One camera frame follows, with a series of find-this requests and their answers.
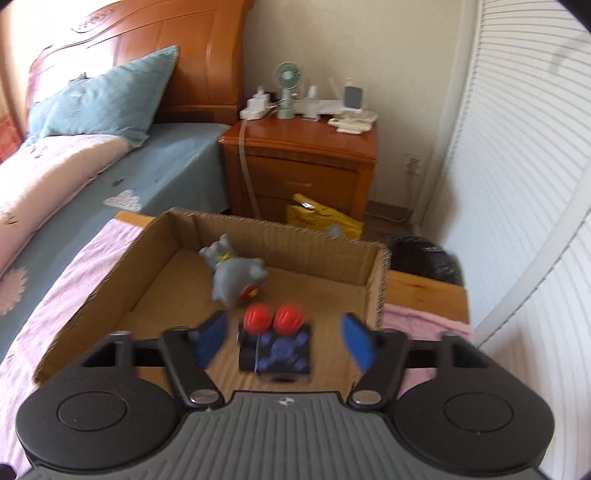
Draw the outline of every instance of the blue pillow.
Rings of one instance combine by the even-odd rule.
[[[70,80],[68,84],[78,82],[79,80],[84,80],[87,78],[88,77],[86,76],[86,72],[84,72],[81,75],[78,75],[78,77],[76,77],[75,79]],[[27,119],[29,136],[22,143],[21,148],[33,145],[33,143],[35,143],[37,140],[41,138],[41,132],[45,127],[47,117],[51,113],[51,110],[53,109],[54,103],[56,102],[58,95],[59,92],[43,100],[42,102],[37,102],[33,104],[31,110],[29,111],[29,118]]]
[[[42,102],[49,102],[50,110],[39,138],[111,134],[139,147],[148,139],[147,131],[177,59],[178,47],[174,45],[98,77],[75,79]]]

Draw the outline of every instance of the red ball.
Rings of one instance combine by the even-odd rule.
[[[277,310],[273,327],[279,335],[292,335],[304,324],[304,312],[297,305],[282,305]]]
[[[264,303],[250,305],[244,313],[244,331],[251,335],[260,335],[271,328],[272,313]]]

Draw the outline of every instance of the nightstand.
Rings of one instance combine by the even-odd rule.
[[[278,120],[271,114],[248,122],[246,164],[263,219],[285,223],[294,193],[363,219],[378,162],[377,130],[340,134],[326,121]],[[238,154],[240,127],[241,122],[234,125],[220,143],[232,213],[253,217]]]

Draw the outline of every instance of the stuffed toy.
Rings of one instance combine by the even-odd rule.
[[[256,297],[269,276],[262,258],[237,257],[225,233],[218,242],[202,248],[199,255],[213,270],[212,298],[227,308]]]

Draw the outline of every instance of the charger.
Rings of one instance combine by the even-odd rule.
[[[246,103],[246,108],[240,112],[242,120],[259,120],[271,110],[271,95],[265,93],[262,86]]]

